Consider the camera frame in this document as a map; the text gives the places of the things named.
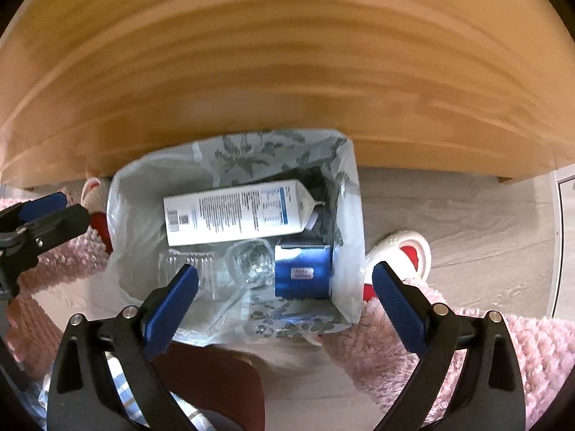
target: blue gripper pad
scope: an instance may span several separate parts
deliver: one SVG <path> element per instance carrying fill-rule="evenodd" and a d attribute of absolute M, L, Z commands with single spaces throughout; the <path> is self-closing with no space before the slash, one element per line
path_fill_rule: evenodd
<path fill-rule="evenodd" d="M 165 290 L 163 300 L 143 321 L 144 353 L 151 360 L 165 353 L 177 328 L 198 294 L 199 276 L 195 267 L 185 264 Z"/>
<path fill-rule="evenodd" d="M 373 269 L 373 289 L 405 349 L 416 353 L 419 357 L 425 355 L 427 351 L 425 322 L 402 292 L 402 289 L 417 291 L 419 289 L 403 285 L 397 275 L 393 274 L 392 277 L 382 263 L 377 264 Z"/>
<path fill-rule="evenodd" d="M 68 199 L 64 193 L 53 193 L 24 203 L 20 208 L 18 218 L 24 223 L 30 223 L 65 209 L 67 205 Z"/>

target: silver bolt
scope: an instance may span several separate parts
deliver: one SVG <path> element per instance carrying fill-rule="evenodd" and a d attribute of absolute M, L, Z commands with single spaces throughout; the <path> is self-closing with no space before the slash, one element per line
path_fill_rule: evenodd
<path fill-rule="evenodd" d="M 493 322 L 501 322 L 501 320 L 502 320 L 501 314 L 499 314 L 497 311 L 490 311 L 489 312 L 489 318 Z"/>
<path fill-rule="evenodd" d="M 443 303 L 437 303 L 436 305 L 433 305 L 433 312 L 440 316 L 445 316 L 449 312 L 449 308 Z"/>
<path fill-rule="evenodd" d="M 136 306 L 127 306 L 122 310 L 122 316 L 126 319 L 132 319 L 136 314 L 138 314 L 138 308 Z"/>
<path fill-rule="evenodd" d="M 78 324 L 80 324 L 82 321 L 84 320 L 84 315 L 83 314 L 74 314 L 71 318 L 70 318 L 70 324 L 73 326 L 77 326 Z"/>

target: shiny blue package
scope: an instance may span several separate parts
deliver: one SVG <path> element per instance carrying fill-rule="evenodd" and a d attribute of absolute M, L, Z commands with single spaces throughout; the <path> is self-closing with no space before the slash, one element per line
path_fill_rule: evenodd
<path fill-rule="evenodd" d="M 275 247 L 275 296 L 328 299 L 331 247 L 321 242 L 283 241 Z"/>

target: wooden cabinet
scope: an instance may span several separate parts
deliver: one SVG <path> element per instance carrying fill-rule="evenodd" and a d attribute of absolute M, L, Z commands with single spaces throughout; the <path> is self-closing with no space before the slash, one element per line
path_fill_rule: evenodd
<path fill-rule="evenodd" d="M 2 182 L 261 128 L 523 179 L 575 162 L 574 91 L 548 0 L 27 0 L 0 41 Z"/>

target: white plastic bag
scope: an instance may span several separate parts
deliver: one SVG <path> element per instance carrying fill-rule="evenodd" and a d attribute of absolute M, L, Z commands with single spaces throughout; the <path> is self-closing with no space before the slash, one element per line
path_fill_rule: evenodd
<path fill-rule="evenodd" d="M 203 346 L 338 332 L 357 323 L 364 262 L 358 173 L 353 144 L 333 130 L 219 136 L 159 150 L 122 168 L 110 188 L 107 219 L 114 252 L 104 280 L 109 274 L 117 299 L 140 303 L 165 284 L 158 274 L 160 253 L 168 250 L 164 197 L 247 184 L 290 170 L 319 170 L 331 185 L 336 216 L 331 300 L 287 301 L 275 298 L 273 287 L 238 288 L 219 302 L 198 296 L 175 339 Z"/>

